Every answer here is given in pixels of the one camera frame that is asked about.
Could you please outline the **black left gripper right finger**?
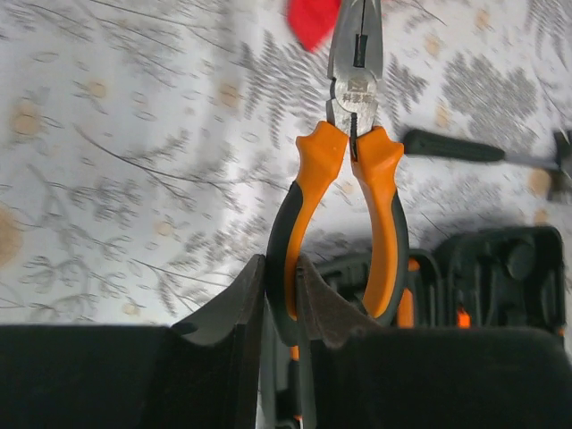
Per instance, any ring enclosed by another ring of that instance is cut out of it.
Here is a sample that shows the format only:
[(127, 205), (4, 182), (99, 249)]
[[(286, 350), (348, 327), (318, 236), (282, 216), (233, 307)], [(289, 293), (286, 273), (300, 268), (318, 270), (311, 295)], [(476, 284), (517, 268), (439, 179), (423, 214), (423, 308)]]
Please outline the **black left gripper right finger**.
[(306, 428), (568, 428), (571, 365), (531, 328), (382, 327), (308, 257), (296, 276)]

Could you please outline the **black plastic tool case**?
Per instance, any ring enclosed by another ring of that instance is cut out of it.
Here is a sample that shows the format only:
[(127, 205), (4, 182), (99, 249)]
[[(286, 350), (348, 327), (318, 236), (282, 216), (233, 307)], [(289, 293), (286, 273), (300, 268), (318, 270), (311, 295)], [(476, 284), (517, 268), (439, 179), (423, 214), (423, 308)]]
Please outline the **black plastic tool case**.
[[(306, 428), (300, 402), (296, 276), (286, 266), (287, 240), (268, 245), (265, 263), (267, 325), (261, 357), (261, 394), (269, 428)], [(314, 264), (323, 281), (362, 315), (360, 294), (377, 268), (369, 253)], [(413, 249), (405, 285), (382, 327), (531, 328), (563, 346), (563, 244), (551, 226), (504, 227), (461, 233), (432, 252)]]

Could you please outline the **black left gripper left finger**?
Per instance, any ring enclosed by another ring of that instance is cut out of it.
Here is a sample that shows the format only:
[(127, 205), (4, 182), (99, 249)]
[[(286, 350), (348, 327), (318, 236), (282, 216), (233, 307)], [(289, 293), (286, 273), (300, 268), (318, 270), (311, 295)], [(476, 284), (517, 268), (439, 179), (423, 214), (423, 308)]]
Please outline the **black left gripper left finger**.
[(171, 326), (3, 326), (2, 427), (254, 427), (264, 270)]

